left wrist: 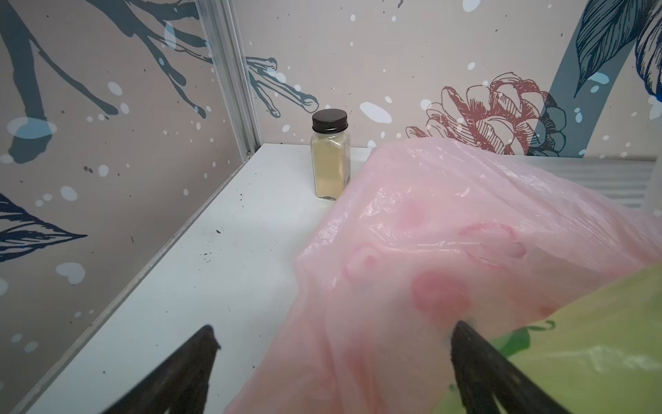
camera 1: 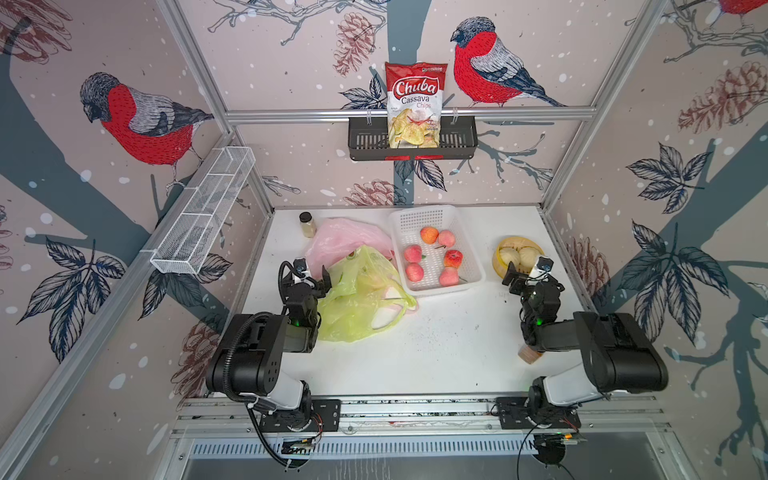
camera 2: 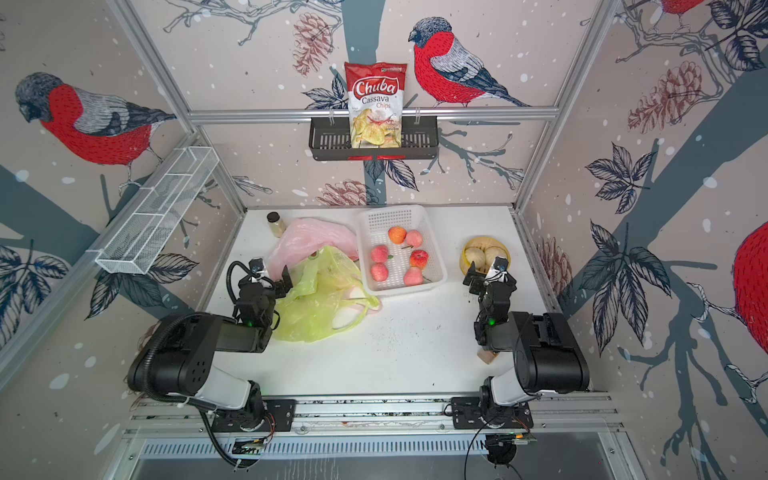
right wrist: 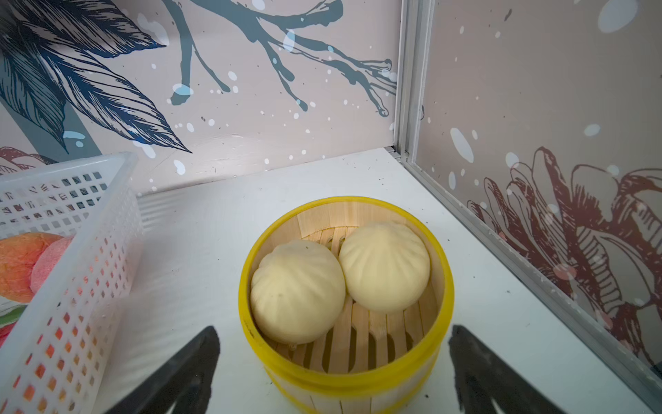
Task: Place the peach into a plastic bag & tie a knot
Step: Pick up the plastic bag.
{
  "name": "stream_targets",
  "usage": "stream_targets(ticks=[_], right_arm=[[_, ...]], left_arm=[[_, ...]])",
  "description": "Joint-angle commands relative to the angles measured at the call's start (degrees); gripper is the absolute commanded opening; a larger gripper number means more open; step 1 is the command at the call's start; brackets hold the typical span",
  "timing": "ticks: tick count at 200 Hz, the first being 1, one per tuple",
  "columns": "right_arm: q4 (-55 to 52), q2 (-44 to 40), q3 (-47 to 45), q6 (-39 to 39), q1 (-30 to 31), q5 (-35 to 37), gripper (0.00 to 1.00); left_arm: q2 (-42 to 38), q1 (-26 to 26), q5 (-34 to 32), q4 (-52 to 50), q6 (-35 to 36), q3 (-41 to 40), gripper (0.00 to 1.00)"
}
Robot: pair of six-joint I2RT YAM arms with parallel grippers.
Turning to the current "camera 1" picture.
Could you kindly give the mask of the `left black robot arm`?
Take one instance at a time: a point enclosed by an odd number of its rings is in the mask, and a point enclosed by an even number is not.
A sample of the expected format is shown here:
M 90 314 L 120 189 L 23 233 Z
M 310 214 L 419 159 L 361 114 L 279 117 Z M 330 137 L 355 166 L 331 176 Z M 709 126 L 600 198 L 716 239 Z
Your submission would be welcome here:
M 308 383 L 281 369 L 285 353 L 309 354 L 316 346 L 318 304 L 331 289 L 328 271 L 320 274 L 311 277 L 303 259 L 282 262 L 281 311 L 235 315 L 207 367 L 207 390 L 245 405 L 264 432 L 322 432 Z

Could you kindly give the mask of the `green plastic bag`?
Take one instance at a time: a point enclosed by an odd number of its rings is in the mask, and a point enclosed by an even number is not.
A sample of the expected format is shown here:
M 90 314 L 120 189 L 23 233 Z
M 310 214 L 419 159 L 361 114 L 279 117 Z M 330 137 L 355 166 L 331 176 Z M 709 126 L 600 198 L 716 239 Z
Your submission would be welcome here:
M 395 266 L 372 247 L 357 248 L 328 273 L 331 288 L 318 303 L 321 341 L 360 341 L 385 332 L 418 309 Z

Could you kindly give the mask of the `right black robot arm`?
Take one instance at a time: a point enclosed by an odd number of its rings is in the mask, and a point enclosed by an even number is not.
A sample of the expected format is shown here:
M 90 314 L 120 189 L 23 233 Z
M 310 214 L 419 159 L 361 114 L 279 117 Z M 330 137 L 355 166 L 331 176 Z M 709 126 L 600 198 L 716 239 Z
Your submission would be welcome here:
M 668 369 L 632 315 L 577 311 L 559 320 L 564 286 L 547 271 L 530 277 L 510 263 L 502 284 L 521 300 L 521 359 L 532 363 L 545 353 L 568 351 L 581 355 L 579 365 L 533 380 L 523 404 L 533 424 L 571 425 L 580 404 L 615 391 L 639 394 L 667 387 Z

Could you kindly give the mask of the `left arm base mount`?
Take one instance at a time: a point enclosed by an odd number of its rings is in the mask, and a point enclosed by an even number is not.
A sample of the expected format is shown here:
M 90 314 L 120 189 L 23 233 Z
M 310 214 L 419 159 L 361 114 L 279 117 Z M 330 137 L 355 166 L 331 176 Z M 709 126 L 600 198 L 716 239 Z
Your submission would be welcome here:
M 264 414 L 259 427 L 264 433 L 323 433 L 337 432 L 341 417 L 341 401 L 338 399 L 313 399 L 304 402 L 296 410 L 276 410 Z

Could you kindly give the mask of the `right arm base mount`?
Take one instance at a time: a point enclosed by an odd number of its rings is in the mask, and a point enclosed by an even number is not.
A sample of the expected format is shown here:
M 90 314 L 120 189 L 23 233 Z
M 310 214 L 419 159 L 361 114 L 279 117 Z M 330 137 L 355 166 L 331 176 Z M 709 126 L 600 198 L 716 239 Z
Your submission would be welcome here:
M 575 406 L 561 407 L 543 401 L 535 406 L 527 397 L 498 397 L 491 413 L 497 417 L 503 430 L 524 430 L 533 428 L 579 430 L 581 421 Z

